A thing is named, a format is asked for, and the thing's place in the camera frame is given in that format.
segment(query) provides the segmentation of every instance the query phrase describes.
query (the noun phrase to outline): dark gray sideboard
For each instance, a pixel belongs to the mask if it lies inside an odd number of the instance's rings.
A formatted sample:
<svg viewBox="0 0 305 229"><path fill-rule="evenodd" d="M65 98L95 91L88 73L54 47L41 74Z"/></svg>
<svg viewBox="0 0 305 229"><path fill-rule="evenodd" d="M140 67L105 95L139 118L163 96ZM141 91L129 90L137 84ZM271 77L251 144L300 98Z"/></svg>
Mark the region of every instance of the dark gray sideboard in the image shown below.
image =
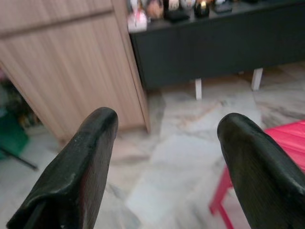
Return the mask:
<svg viewBox="0 0 305 229"><path fill-rule="evenodd" d="M305 0L241 1L231 13L155 21L130 38L148 90L295 62L305 59Z"/></svg>

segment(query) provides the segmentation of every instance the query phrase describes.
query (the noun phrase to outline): white cabinet leg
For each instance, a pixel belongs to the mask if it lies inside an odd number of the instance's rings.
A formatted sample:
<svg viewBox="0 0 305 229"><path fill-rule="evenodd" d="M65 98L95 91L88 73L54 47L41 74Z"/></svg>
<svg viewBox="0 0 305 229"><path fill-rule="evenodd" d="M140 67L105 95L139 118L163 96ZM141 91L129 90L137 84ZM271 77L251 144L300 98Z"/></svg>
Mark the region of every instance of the white cabinet leg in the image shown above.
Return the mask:
<svg viewBox="0 0 305 229"><path fill-rule="evenodd" d="M196 87L196 100L202 99L202 92L201 92L201 79L195 80L195 87Z"/></svg>
<svg viewBox="0 0 305 229"><path fill-rule="evenodd" d="M261 83L262 75L263 75L262 68L258 68L258 69L254 70L253 78L252 78L252 85L251 85L251 88L253 91L258 91L259 84Z"/></svg>

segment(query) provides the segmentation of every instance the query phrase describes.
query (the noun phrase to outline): marble floor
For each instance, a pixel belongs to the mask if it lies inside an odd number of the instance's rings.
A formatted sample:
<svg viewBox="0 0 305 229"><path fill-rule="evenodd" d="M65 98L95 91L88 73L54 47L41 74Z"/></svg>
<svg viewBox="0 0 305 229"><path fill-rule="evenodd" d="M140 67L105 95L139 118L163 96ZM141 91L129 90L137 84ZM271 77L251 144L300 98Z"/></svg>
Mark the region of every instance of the marble floor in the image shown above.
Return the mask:
<svg viewBox="0 0 305 229"><path fill-rule="evenodd" d="M216 135L220 119L238 112L269 128L305 119L305 62L264 69L252 92L251 73L203 81L148 96L152 131L119 133L96 229L225 229L208 203L224 167ZM59 147L49 134L36 135L23 156L39 165L33 172L0 161L0 224L26 197ZM249 228L233 190L225 208L235 229Z"/></svg>

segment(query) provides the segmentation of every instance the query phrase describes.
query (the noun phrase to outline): wood grain panel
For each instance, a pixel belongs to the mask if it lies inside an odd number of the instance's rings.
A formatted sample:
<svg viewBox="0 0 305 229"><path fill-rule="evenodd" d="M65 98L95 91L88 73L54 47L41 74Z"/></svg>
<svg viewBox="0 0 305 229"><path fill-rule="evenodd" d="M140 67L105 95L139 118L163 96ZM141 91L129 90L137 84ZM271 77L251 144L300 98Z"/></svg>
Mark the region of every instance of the wood grain panel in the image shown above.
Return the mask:
<svg viewBox="0 0 305 229"><path fill-rule="evenodd" d="M70 138L101 106L118 113L122 128L144 125L113 15L3 40L0 59L58 139Z"/></svg>
<svg viewBox="0 0 305 229"><path fill-rule="evenodd" d="M134 85L136 87L139 101L141 104L142 113L143 113L143 117L144 117L144 121L145 121L145 126L146 126L147 131L150 132L151 126L150 126L147 98L146 98L146 94L145 94L142 84L141 84L141 80L140 80L140 76L139 76L139 72L138 72L138 68L137 68L137 63L136 63L136 60L134 57L134 53L132 50L132 44L130 41L128 29L127 29L127 20L126 19L128 17L128 11L127 11L127 7L126 7L126 1L125 0L112 0L112 3L114 6L114 9L115 9L114 13L115 13L116 20L117 20L119 28L120 28L121 37L122 37L122 41L123 41L123 44L125 47L125 52L126 52L129 66L130 66L130 70L132 72Z"/></svg>
<svg viewBox="0 0 305 229"><path fill-rule="evenodd" d="M111 0L0 0L0 33L112 9Z"/></svg>

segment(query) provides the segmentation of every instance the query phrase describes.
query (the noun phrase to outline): red plastic stool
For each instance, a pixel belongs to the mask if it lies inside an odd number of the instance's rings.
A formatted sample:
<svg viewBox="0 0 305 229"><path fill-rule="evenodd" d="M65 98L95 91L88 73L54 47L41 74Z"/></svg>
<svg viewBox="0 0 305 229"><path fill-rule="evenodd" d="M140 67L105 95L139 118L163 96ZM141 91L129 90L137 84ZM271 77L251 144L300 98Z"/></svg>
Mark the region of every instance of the red plastic stool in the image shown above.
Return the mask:
<svg viewBox="0 0 305 229"><path fill-rule="evenodd" d="M305 172L305 120L265 130ZM209 205L211 213L219 212L228 229L234 229L222 201L228 189L233 187L228 168L225 166L216 193Z"/></svg>

